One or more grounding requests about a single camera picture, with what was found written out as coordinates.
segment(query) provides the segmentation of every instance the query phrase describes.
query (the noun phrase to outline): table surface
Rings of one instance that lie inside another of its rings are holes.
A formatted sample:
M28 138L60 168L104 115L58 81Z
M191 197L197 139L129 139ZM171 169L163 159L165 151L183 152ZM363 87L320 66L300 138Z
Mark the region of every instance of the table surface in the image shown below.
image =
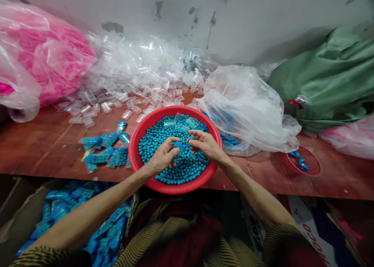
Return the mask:
M200 97L195 92L186 93L185 104ZM119 182L132 174L128 168L111 169L101 166L91 174L81 162L85 136L100 136L116 132L117 123L126 110L113 107L110 113L98 114L95 125L69 124L67 112L57 112L53 107L41 110L31 122L5 123L0 127L0 173L42 177L71 178ZM128 121L126 132L132 133L137 115ZM295 175L287 169L279 153L261 151L251 157L232 157L243 171L273 194L321 196L374 200L374 161L345 155L336 151L320 138L298 135L300 145L310 150L320 161L322 173L318 177ZM115 147L122 147L120 141ZM218 169L202 187L207 189L237 190L226 174Z

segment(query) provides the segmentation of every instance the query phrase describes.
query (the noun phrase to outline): small bottle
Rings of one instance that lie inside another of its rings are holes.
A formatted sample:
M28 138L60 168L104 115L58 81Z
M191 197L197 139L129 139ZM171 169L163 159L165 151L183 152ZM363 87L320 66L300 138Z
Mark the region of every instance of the small bottle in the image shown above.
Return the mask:
M308 102L308 99L304 95L297 95L294 99L289 99L284 102L284 114L289 114L292 117L296 117L297 110L303 108L303 104Z

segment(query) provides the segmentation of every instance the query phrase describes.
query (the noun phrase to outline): green sack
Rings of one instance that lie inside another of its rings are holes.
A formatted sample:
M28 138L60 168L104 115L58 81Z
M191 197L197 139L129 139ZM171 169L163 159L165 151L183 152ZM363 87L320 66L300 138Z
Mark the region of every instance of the green sack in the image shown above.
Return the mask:
M354 123L374 109L374 40L336 28L319 48L277 67L268 84L283 101L308 98L297 120L310 131Z

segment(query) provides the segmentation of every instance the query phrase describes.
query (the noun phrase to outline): white wall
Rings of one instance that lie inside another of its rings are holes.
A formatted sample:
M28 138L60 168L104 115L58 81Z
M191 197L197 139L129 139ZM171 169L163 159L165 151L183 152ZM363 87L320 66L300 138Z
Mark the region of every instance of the white wall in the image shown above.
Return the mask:
M374 20L374 0L27 1L83 31L102 32L102 23L109 21L122 25L130 38L146 34L186 47L208 46L207 52L224 63L251 65L298 54L336 26L372 33ZM189 14L192 7L196 11Z

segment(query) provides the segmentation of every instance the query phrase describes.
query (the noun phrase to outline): hand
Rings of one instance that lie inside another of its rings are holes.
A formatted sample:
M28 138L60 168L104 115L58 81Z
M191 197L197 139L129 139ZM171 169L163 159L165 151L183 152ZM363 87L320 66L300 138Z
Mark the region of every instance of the hand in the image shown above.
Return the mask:
M171 143L173 141L181 141L177 137L168 137L163 144L161 144L152 158L148 161L146 166L149 167L152 176L162 172L167 166L171 168L176 163L172 163L171 160L178 155L180 149L178 147L170 150Z
M193 135L193 140L187 139L187 142L189 141L191 145L192 154L200 150L214 162L222 160L226 155L211 134L200 130L189 130L188 133Z

